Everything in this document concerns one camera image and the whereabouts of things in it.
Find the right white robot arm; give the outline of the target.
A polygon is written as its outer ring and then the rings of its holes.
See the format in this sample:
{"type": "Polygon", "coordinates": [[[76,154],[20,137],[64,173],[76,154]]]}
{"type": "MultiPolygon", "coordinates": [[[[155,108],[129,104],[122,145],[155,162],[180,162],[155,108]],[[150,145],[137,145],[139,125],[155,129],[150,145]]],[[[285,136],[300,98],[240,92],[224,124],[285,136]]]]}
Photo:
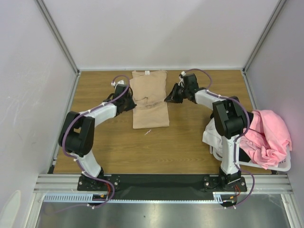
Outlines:
{"type": "Polygon", "coordinates": [[[184,99],[188,99],[212,110],[216,131],[222,139],[223,152],[216,186],[229,191],[241,180],[239,141],[250,125],[248,113],[237,99],[199,87],[195,74],[183,71],[179,79],[164,101],[181,104],[184,99]]]}

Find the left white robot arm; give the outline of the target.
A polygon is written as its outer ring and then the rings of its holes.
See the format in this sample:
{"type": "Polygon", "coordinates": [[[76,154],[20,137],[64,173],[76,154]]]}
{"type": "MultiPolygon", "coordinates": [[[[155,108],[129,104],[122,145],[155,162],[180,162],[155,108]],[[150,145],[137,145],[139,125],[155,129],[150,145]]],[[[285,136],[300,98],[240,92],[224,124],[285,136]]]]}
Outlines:
{"type": "Polygon", "coordinates": [[[112,83],[112,86],[114,92],[99,106],[79,113],[70,111],[58,139],[65,156],[73,158],[94,190],[100,190],[105,183],[109,183],[104,179],[103,169],[93,154],[95,128],[136,107],[128,84],[121,80],[112,83]]]}

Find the beige t shirt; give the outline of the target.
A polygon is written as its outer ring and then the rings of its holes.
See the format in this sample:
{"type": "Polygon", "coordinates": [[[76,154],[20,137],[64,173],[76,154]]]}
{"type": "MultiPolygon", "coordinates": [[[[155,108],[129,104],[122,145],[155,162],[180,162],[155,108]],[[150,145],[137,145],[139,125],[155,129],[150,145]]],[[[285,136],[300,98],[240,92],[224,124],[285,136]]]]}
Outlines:
{"type": "Polygon", "coordinates": [[[168,127],[170,124],[166,95],[167,72],[133,71],[130,86],[133,90],[133,129],[168,127]]]}

